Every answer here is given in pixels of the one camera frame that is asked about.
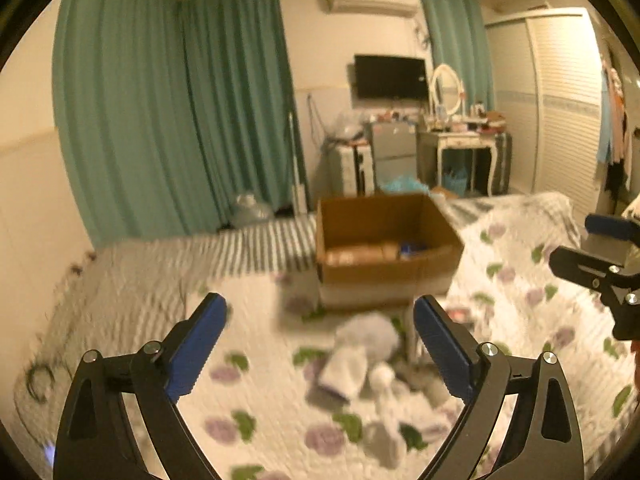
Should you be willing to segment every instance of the striped bed sheet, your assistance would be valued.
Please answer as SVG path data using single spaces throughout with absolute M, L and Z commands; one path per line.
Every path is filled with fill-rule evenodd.
M 443 202 L 458 230 L 496 208 L 539 201 L 549 215 L 554 194 Z M 316 217 L 279 219 L 217 235 L 144 242 L 128 240 L 101 250 L 80 276 L 65 280 L 47 333 L 14 388 L 10 433 L 41 477 L 51 478 L 44 450 L 55 441 L 72 373 L 82 354 L 104 356 L 137 351 L 162 339 L 186 315 L 187 296 L 212 278 L 264 272 L 303 271 L 315 266 Z M 590 476 L 628 425 L 620 426 L 586 460 Z

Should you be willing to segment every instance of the louvered door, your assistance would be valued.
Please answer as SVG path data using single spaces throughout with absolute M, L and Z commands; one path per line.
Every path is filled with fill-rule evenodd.
M 536 60 L 540 140 L 534 190 L 562 192 L 577 221 L 595 210 L 601 64 L 586 13 L 527 19 Z
M 510 187 L 533 190 L 538 149 L 536 72 L 525 20 L 487 28 L 494 69 L 495 107 L 513 138 Z

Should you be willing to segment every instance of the tv screen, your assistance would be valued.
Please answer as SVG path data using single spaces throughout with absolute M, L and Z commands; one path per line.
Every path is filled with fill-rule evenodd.
M 355 56 L 358 99 L 412 99 L 428 97 L 423 59 L 396 56 Z

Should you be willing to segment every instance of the bed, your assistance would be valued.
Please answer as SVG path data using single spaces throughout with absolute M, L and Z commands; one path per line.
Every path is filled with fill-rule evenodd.
M 545 193 L 448 201 L 441 208 L 466 243 L 446 301 L 473 304 L 479 333 L 514 354 L 537 356 L 543 348 L 560 352 L 580 420 L 585 472 L 591 477 L 634 415 L 634 361 L 628 345 L 608 337 L 612 320 L 598 298 L 572 284 L 552 282 L 546 268 L 555 244 L 579 243 L 570 202 Z M 60 413 L 82 354 L 91 348 L 105 356 L 128 353 L 162 339 L 206 292 L 215 290 L 227 298 L 232 316 L 194 393 L 178 407 L 223 479 L 282 480 L 303 474 L 319 479 L 328 470 L 354 479 L 417 478 L 460 412 L 457 399 L 436 413 L 419 396 L 408 398 L 412 424 L 431 431 L 436 420 L 440 433 L 432 434 L 421 452 L 412 450 L 401 468 L 389 471 L 380 457 L 353 441 L 344 420 L 334 420 L 330 407 L 321 405 L 324 400 L 310 398 L 318 356 L 330 348 L 339 322 L 332 316 L 314 318 L 315 227 L 309 215 L 218 235 L 130 240 L 76 269 L 62 283 L 49 329 L 15 384 L 10 433 L 36 471 L 51 477 Z M 513 267 L 525 269 L 523 275 Z M 264 327 L 286 336 L 268 341 L 269 358 L 262 362 L 265 352 L 237 341 L 260 341 Z M 595 386 L 593 378 L 601 379 L 602 386 Z M 271 390 L 270 396 L 255 394 Z M 258 397 L 268 399 L 268 406 Z M 133 399 L 126 403 L 141 447 L 149 448 Z M 277 417 L 293 415 L 292 406 L 293 418 L 303 426 Z M 495 459 L 509 402 L 503 412 L 478 474 L 490 466 L 492 455 Z M 374 430 L 367 399 L 356 403 L 351 415 L 363 432 Z M 149 460 L 157 461 L 149 453 Z M 155 473 L 156 466 L 150 471 Z

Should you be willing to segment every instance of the white wall-mounted air conditioner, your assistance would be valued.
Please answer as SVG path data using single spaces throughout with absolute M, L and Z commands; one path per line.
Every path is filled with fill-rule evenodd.
M 418 12 L 420 0 L 327 0 L 331 12 L 389 14 L 412 18 Z

